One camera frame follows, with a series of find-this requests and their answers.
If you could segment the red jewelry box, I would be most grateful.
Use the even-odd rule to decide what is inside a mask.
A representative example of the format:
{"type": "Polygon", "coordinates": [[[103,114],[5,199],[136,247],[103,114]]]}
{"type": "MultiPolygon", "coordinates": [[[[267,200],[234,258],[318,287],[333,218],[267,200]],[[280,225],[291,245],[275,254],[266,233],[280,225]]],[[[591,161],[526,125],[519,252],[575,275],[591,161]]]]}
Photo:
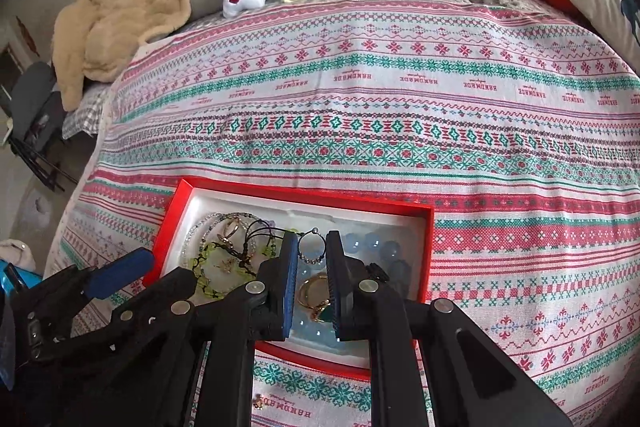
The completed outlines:
{"type": "MultiPolygon", "coordinates": [[[[202,267],[202,283],[192,299],[198,305],[224,297],[277,256],[284,231],[303,234],[297,262],[296,293],[308,277],[326,272],[323,239],[341,235],[346,255],[376,263],[406,298],[422,301],[433,249],[431,207],[376,196],[349,196],[302,188],[266,187],[204,178],[182,179],[168,206],[153,247],[154,267],[143,283],[151,285],[173,269],[202,267]],[[233,253],[218,244],[224,221],[238,217],[233,253]]],[[[290,337],[258,345],[270,355],[332,375],[365,379],[368,347],[363,341],[337,339],[331,323],[311,321],[294,305],[290,337]]]]}

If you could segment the white deer print pillow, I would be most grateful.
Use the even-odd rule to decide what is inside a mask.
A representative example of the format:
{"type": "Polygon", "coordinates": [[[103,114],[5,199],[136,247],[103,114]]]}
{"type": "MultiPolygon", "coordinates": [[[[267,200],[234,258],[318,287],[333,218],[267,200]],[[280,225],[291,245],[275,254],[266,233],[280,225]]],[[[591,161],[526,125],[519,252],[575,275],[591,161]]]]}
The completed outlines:
{"type": "Polygon", "coordinates": [[[608,45],[639,74],[639,5],[636,0],[570,0],[608,45]]]}

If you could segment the small gold stud earring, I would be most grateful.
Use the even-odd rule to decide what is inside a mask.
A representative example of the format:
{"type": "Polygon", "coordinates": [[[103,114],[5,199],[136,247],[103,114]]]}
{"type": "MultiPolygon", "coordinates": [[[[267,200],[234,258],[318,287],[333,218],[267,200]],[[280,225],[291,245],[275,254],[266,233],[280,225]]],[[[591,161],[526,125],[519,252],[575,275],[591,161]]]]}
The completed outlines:
{"type": "Polygon", "coordinates": [[[256,410],[261,410],[265,406],[265,399],[262,395],[255,395],[252,400],[252,406],[256,410]]]}

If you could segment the patterned red green bedspread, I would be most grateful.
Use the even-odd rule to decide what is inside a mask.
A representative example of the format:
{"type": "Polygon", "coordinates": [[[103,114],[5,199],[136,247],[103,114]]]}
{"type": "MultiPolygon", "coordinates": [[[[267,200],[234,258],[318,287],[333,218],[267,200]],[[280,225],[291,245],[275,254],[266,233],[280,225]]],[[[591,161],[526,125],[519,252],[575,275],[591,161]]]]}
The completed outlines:
{"type": "Polygon", "coordinates": [[[142,48],[46,270],[151,246],[182,178],[420,202],[457,303],[577,426],[639,379],[639,79],[563,17],[276,5],[142,48]]]}

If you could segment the beige fleece blanket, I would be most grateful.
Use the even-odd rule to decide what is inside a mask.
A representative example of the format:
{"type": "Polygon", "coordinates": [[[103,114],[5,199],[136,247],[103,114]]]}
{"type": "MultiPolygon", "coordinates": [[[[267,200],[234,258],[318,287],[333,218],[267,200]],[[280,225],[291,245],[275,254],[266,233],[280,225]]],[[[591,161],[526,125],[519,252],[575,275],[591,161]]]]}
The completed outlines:
{"type": "Polygon", "coordinates": [[[111,83],[140,46],[183,26],[190,0],[75,0],[54,23],[52,65],[66,112],[78,109],[84,81],[111,83]]]}

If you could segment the grey checked bedsheet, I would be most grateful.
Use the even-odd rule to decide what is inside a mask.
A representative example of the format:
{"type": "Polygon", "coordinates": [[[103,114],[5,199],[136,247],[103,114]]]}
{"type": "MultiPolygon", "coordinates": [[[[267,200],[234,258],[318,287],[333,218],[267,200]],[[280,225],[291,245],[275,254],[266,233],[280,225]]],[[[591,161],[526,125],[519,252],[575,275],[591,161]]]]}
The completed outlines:
{"type": "Polygon", "coordinates": [[[103,107],[111,90],[109,83],[93,82],[84,91],[79,106],[67,113],[62,126],[62,139],[85,133],[97,136],[100,130],[103,107]]]}

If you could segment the dark folding chair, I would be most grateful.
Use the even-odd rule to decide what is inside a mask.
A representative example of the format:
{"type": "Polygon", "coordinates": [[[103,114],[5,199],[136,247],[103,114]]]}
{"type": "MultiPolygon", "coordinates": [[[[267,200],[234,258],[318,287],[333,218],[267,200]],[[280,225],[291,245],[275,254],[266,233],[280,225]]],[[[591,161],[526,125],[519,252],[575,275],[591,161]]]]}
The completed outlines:
{"type": "Polygon", "coordinates": [[[32,63],[16,80],[10,95],[12,127],[8,142],[12,152],[49,190],[64,192],[58,178],[77,184],[78,180],[61,164],[47,158],[53,140],[63,142],[62,127],[66,112],[61,92],[55,89],[54,69],[45,62],[32,63]]]}

